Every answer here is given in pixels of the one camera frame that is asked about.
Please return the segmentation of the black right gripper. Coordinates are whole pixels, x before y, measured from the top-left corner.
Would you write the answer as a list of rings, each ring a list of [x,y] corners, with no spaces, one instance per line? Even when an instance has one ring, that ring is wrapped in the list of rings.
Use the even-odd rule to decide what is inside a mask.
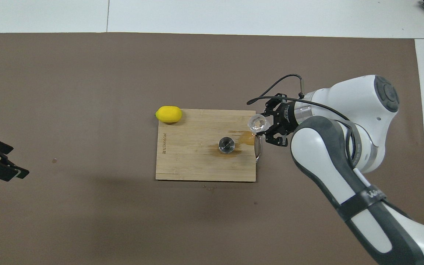
[[[288,146],[288,135],[298,127],[294,113],[295,102],[285,99],[269,99],[265,104],[265,116],[274,116],[274,125],[264,131],[266,143],[275,146]]]

